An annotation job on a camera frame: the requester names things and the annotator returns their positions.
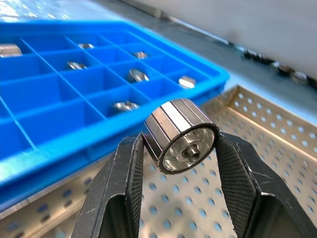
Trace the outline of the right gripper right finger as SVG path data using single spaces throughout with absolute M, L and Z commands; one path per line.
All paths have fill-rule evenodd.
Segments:
M 239 238 L 315 238 L 317 228 L 283 179 L 252 144 L 221 133 L 216 143 L 221 189 Z

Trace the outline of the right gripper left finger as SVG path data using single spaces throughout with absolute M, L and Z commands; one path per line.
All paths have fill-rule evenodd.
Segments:
M 93 179 L 72 237 L 139 236 L 143 161 L 143 135 L 123 138 Z

